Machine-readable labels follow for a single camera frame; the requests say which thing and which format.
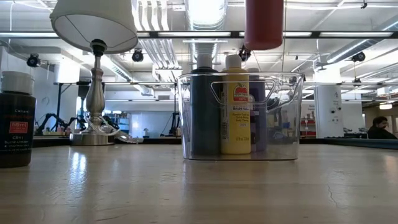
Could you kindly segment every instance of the dark hair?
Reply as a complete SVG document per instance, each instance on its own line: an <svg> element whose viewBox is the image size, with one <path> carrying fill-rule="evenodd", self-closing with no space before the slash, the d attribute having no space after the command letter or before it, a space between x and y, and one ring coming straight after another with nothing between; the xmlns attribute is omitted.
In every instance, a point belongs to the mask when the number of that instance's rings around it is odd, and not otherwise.
<svg viewBox="0 0 398 224"><path fill-rule="evenodd" d="M383 117L383 116L378 116L377 118L373 119L373 126L376 126L376 125L380 124L383 121L387 121L387 118Z"/></svg>

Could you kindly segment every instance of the workbench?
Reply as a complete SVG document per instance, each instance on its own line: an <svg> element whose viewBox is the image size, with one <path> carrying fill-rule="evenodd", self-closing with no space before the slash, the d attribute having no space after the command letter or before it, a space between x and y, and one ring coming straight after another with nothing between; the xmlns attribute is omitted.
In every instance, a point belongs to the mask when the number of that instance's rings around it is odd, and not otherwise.
<svg viewBox="0 0 398 224"><path fill-rule="evenodd" d="M185 161L179 145L33 149L0 169L0 222L397 223L398 151L301 145L296 161Z"/></svg>

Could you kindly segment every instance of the yellow bottle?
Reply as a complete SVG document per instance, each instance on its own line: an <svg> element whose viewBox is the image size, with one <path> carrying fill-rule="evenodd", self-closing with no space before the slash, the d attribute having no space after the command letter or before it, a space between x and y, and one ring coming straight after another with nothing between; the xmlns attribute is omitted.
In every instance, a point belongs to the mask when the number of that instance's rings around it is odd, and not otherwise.
<svg viewBox="0 0 398 224"><path fill-rule="evenodd" d="M221 109L221 153L249 154L250 143L250 107L249 75L242 69L242 59L238 55L226 58L226 70L221 92L221 101L226 104Z"/></svg>

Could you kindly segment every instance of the bin handle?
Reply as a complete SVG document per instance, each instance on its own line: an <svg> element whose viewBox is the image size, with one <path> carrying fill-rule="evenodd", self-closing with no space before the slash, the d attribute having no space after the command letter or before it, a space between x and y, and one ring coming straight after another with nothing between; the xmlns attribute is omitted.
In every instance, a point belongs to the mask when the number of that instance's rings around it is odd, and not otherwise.
<svg viewBox="0 0 398 224"><path fill-rule="evenodd" d="M274 111L274 110L276 110L276 109L279 109L279 108L283 107L284 105L290 104L292 101L294 101L294 99L296 98L295 95L297 94L297 91L298 91L298 89L299 89L299 86L302 84L302 78L300 78L299 80L297 80L297 83L300 83L300 84L296 85L296 87L294 88L293 97L292 97L291 99L289 99L289 100L287 100L287 101L281 103L280 105L276 106L276 107L273 108L273 109L267 110L267 112L272 112L272 111Z"/></svg>
<svg viewBox="0 0 398 224"><path fill-rule="evenodd" d="M223 103L222 101L221 101L221 99L218 97L218 95L217 95L217 93L216 93L216 91L214 90L214 88L213 88L213 85L214 84L224 84L224 83L242 83L242 82L244 82L244 83L265 83L265 82L270 82L271 84L272 84L272 88L269 90L269 93L268 93L268 95L266 96L266 98L263 100L263 101L260 101L260 102L252 102L252 104L254 104L254 105L262 105L262 104L264 104L264 103L267 103L267 101L268 101L268 99L271 97L271 95L274 93L274 91L275 91L275 88L276 88L276 82L275 82L275 80L260 80L260 81L222 81L222 82L212 82L212 83L210 83L210 89L211 89L211 92L212 92L212 94L213 94L213 96L216 98L216 101L217 101L217 103L219 103L219 104L221 104L221 105L223 105L223 106L226 106L227 105L227 103Z"/></svg>

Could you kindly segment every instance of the bottle cap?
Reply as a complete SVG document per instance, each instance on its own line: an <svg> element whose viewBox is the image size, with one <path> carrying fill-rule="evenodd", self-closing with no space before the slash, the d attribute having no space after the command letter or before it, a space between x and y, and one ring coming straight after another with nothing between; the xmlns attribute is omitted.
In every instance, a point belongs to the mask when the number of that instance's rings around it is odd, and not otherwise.
<svg viewBox="0 0 398 224"><path fill-rule="evenodd" d="M35 79L32 75L22 72L4 71L1 75L1 91L33 94Z"/></svg>
<svg viewBox="0 0 398 224"><path fill-rule="evenodd" d="M210 54L200 54L197 56L197 65L200 67L213 67L213 58Z"/></svg>
<svg viewBox="0 0 398 224"><path fill-rule="evenodd" d="M260 72L258 68L248 68L248 72Z"/></svg>
<svg viewBox="0 0 398 224"><path fill-rule="evenodd" d="M239 55L229 55L225 59L226 69L242 68L242 59Z"/></svg>

